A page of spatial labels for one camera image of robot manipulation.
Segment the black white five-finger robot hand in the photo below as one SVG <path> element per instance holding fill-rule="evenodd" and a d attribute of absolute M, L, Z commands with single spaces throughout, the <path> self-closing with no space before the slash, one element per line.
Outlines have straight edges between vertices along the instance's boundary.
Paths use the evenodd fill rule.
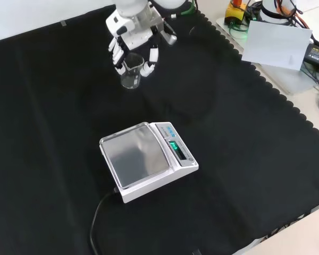
<path fill-rule="evenodd" d="M 137 16 L 124 18 L 115 10 L 107 19 L 106 26 L 112 35 L 108 46 L 113 66 L 119 75 L 126 73 L 125 59 L 133 50 L 150 43 L 149 60 L 141 65 L 141 76 L 149 76 L 158 61 L 158 44 L 156 38 L 159 35 L 162 18 L 151 16 L 141 19 Z"/>

